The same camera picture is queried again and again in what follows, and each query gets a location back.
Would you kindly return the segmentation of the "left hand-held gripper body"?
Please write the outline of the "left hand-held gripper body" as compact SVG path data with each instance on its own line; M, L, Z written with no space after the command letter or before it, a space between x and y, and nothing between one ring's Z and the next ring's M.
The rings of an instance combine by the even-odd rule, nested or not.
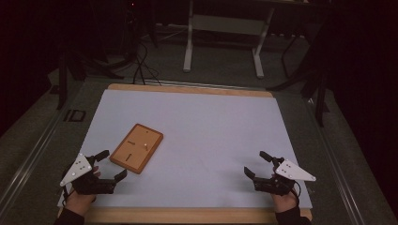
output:
M94 174L94 166L97 162L94 160L94 156L87 157L79 153L64 172L60 186L65 188L67 184L71 184L76 192L84 195L112 194L116 181L100 179Z

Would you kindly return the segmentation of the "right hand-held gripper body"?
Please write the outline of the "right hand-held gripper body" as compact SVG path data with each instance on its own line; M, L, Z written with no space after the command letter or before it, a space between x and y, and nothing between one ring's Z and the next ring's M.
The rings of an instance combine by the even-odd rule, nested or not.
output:
M300 168L294 162L284 159L283 157L276 158L276 163L273 164L272 170L274 174L269 178L257 177L253 180L254 189L256 191L267 192L270 194L285 195L288 194L298 180L314 182L316 177L307 171ZM301 187L298 186L297 197L301 193Z

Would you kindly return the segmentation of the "wooden tray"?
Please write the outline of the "wooden tray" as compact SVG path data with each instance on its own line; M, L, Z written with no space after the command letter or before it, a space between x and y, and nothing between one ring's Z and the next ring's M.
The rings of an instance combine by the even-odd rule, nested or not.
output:
M162 133L150 127L136 124L111 154L110 160L130 172L140 174L162 140ZM148 151L145 150L144 143L148 144ZM125 161L128 154L132 155L128 161Z

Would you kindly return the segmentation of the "person's left hand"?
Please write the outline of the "person's left hand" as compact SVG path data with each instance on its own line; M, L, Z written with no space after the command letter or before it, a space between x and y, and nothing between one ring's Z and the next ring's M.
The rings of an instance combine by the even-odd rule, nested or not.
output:
M96 200L96 195L79 194L72 187L67 197L65 209L84 217L90 209L91 204Z

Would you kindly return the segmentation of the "person's right hand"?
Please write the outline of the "person's right hand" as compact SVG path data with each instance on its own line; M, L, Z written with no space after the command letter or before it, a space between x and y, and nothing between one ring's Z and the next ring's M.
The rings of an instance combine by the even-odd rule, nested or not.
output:
M285 195L271 194L271 199L273 200L274 211L276 213L291 210L299 205L297 192L294 189Z

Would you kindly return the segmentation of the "black floor socket box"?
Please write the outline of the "black floor socket box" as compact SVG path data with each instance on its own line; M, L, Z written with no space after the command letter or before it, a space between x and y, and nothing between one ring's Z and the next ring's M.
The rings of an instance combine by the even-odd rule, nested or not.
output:
M64 122L83 122L86 116L86 111L68 110L64 116Z

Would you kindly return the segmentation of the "white table mat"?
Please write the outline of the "white table mat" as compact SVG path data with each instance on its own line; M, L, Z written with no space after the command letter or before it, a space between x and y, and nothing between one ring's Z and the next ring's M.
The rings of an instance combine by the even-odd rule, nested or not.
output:
M162 133L139 174L129 173L97 207L268 208L245 175L270 177L262 151L295 160L273 97L107 90L81 147L87 156L114 151L136 124Z

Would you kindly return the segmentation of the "wooden table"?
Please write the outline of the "wooden table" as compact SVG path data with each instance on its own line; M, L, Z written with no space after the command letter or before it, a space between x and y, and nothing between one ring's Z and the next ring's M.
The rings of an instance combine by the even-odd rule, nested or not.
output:
M220 96L274 98L272 94L261 91L217 90L210 88L150 86L133 84L112 84L107 90L162 92L181 94L206 94ZM106 158L99 165L103 175L113 175L126 170ZM298 200L300 214L311 217L312 204L307 195ZM97 207L91 204L85 215L88 222L95 223L154 223L154 224L217 224L217 223L273 223L276 220L274 206L268 208L182 208L182 207Z

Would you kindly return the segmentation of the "black metal stand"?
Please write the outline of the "black metal stand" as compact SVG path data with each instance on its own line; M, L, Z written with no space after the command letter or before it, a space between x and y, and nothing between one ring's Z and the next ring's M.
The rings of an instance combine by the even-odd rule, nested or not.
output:
M323 122L323 112L325 110L325 96L326 96L326 84L327 84L327 72L322 70L322 67L313 63L312 57L312 47L315 44L316 36L319 32L319 27L316 25L304 26L300 33L309 43L310 47L308 51L304 54L302 60L300 61L298 67L291 73L288 74L286 63L284 62L285 55L287 51L291 48L294 42L299 38L299 36L294 36L289 42L288 46L282 53L281 62L283 66L283 73L287 78L286 82L268 87L270 91L281 91L285 88L292 86L296 83L305 82L300 90L300 94L303 98L310 99L314 95L315 98L315 110L314 117L317 124L320 127L324 126Z
M68 72L70 72L72 78L76 81L83 81L85 79L86 73L84 67L93 68L103 76L111 79L121 79L121 76L114 74L112 69L124 67L129 62L125 59L111 65L103 65L68 45L60 45L58 52L58 85L56 89L58 110L64 107L68 99Z

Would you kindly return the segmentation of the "metal floor rail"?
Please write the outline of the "metal floor rail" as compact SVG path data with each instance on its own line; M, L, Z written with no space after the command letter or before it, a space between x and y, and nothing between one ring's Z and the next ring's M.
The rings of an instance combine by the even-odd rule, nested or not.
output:
M49 142L51 141L55 130L65 115L67 109L56 110L49 124L45 127L43 133L39 136L38 141L28 154L27 158L14 173L6 190L0 196L0 220L5 218L9 209L14 204L19 193L23 189L25 183L29 179L32 171L36 168L38 161L44 154Z
M332 173L334 182L336 187L338 188L339 194L344 204L345 211L348 214L348 217L351 221L352 225L366 225L363 215L360 212L357 202L353 196L353 192L351 187L348 185L343 170L340 166L338 158L334 154L334 149L331 146L331 143L327 137L325 130L318 125L317 120L315 119L314 110L315 110L315 103L314 101L309 98L303 99L303 102L306 106L308 113L311 115L312 120L316 126L316 130L321 137L322 143L325 147L326 151L326 158L330 166L330 171Z
M264 88L260 88L260 87L233 86L233 85L208 84L208 83L197 83L197 82L172 82L172 81L162 81L162 80L160 80L160 81L144 80L143 82L136 82L136 84L157 85L157 86L197 87L197 88L212 88L212 89L231 89L231 90L251 90L251 91L265 90Z

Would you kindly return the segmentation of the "white desk frame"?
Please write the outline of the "white desk frame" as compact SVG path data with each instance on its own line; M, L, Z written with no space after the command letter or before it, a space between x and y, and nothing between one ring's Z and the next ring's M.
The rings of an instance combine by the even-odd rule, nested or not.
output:
M249 20L249 19L238 19L238 18L227 18L219 16L201 15L193 12L194 0L190 0L189 4L189 19L188 19L188 39L185 51L183 71L191 71L191 60L193 52L192 35L194 30L222 32L231 34L241 35L252 35L258 36L258 44L255 48L252 48L253 63L258 79L265 77L260 53L268 29L270 26L271 19L273 17L275 8L271 7L266 11L266 18L263 21Z

